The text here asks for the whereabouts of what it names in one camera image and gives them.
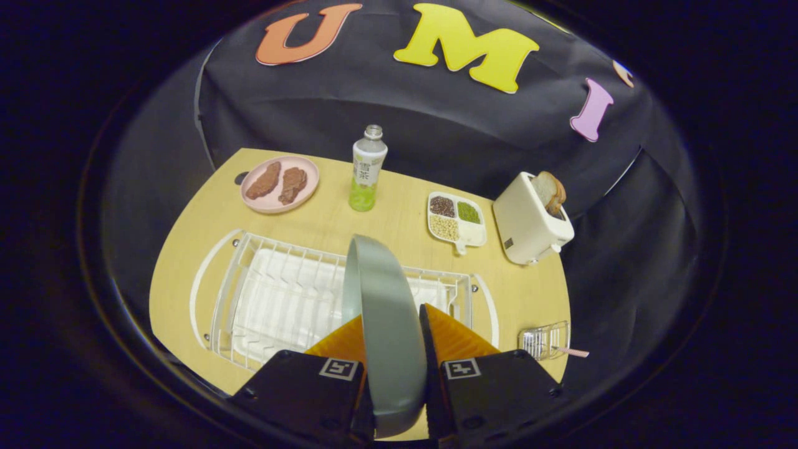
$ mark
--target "white tray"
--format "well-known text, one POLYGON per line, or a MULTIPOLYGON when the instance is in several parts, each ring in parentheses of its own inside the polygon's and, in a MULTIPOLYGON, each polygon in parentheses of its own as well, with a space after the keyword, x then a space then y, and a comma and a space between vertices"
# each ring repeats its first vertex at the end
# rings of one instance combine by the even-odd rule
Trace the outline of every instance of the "white tray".
POLYGON ((452 195, 451 193, 443 193, 443 192, 432 192, 427 197, 427 228, 429 229, 429 233, 435 236, 438 240, 448 241, 454 243, 455 249, 457 252, 463 256, 465 255, 465 247, 467 246, 482 246, 488 242, 488 230, 485 228, 485 217, 482 214, 482 208, 480 208, 477 203, 474 201, 468 200, 463 197, 458 197, 457 195, 452 195), (449 200, 454 203, 454 217, 447 217, 445 215, 435 214, 432 210, 430 210, 430 203, 432 202, 433 198, 435 197, 443 197, 448 198, 449 200), (457 210, 457 203, 462 202, 470 205, 474 209, 476 209, 476 213, 479 214, 480 223, 472 223, 471 221, 465 221, 460 219, 460 213, 457 210), (449 220, 454 220, 457 223, 457 230, 460 234, 460 238, 457 240, 450 240, 447 238, 443 238, 442 236, 437 235, 433 232, 433 226, 431 217, 433 215, 438 215, 441 218, 446 218, 449 220))

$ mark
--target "pink letter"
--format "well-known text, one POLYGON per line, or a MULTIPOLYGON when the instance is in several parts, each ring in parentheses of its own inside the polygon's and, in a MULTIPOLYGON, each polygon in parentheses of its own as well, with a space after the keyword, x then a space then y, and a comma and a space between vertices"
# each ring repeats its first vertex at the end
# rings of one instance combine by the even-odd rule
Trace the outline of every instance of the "pink letter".
POLYGON ((587 99, 582 106, 582 112, 576 117, 571 117, 571 128, 582 134, 588 141, 595 142, 599 139, 599 124, 604 117, 607 106, 613 104, 610 93, 604 90, 596 81, 585 78, 587 81, 587 99))

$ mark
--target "green beans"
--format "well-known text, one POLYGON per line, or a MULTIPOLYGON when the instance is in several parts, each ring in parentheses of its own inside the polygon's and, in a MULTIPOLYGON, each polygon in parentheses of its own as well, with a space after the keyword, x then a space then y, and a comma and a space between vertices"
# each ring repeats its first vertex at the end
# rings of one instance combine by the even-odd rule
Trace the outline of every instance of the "green beans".
POLYGON ((474 206, 463 201, 457 202, 457 215, 460 216, 461 220, 480 223, 480 214, 474 209, 474 206))

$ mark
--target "pink plate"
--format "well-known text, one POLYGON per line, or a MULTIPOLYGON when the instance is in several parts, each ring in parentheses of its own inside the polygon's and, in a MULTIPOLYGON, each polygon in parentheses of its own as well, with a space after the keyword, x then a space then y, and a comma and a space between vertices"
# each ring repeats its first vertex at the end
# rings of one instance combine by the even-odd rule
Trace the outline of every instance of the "pink plate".
POLYGON ((244 181, 241 183, 241 199, 244 200, 244 203, 252 208, 253 210, 261 213, 280 213, 285 212, 287 210, 292 210, 293 208, 301 205, 316 190, 316 186, 318 185, 318 167, 309 159, 301 156, 281 156, 275 157, 274 159, 269 159, 266 162, 258 165, 257 167, 253 168, 246 177, 244 177, 244 181), (247 195, 244 193, 250 188, 252 183, 255 182, 260 175, 266 172, 266 168, 272 162, 280 162, 280 176, 277 182, 277 187, 274 190, 269 192, 265 197, 260 197, 256 200, 251 200, 247 198, 247 195), (286 172, 286 170, 297 167, 302 170, 305 170, 307 173, 307 185, 302 191, 299 192, 299 195, 294 199, 293 203, 288 205, 284 205, 283 203, 278 200, 280 193, 282 193, 282 175, 286 172))

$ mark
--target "letter m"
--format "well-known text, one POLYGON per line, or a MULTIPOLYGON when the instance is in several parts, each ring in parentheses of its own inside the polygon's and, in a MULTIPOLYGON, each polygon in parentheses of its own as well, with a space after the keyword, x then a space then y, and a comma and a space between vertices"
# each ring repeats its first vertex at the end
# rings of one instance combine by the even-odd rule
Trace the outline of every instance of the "letter m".
POLYGON ((527 55, 540 49, 537 42, 506 28, 477 37, 463 13, 448 6, 419 3, 413 9, 421 13, 421 20, 407 47, 393 53, 397 61, 434 66, 438 57, 433 49, 440 41, 446 66, 452 72, 485 55, 482 64, 472 67, 468 74, 506 93, 518 91, 516 77, 527 55))

